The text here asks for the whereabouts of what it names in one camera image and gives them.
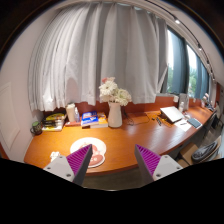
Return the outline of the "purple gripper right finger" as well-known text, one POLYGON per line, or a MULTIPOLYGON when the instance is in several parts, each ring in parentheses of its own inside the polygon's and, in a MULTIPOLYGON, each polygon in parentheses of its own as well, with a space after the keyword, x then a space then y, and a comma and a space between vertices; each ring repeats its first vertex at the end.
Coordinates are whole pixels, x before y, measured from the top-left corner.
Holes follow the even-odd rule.
POLYGON ((146 184, 152 183, 182 169, 169 155, 160 156, 155 152, 135 145, 134 151, 138 166, 146 184))

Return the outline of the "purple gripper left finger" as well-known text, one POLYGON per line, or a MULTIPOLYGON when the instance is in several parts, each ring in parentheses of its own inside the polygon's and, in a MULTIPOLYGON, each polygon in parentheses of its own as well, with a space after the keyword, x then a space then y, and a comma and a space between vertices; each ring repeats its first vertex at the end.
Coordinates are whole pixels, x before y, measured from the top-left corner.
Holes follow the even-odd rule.
POLYGON ((68 156, 59 155, 44 170, 81 186, 92 157, 92 145, 84 146, 68 156))

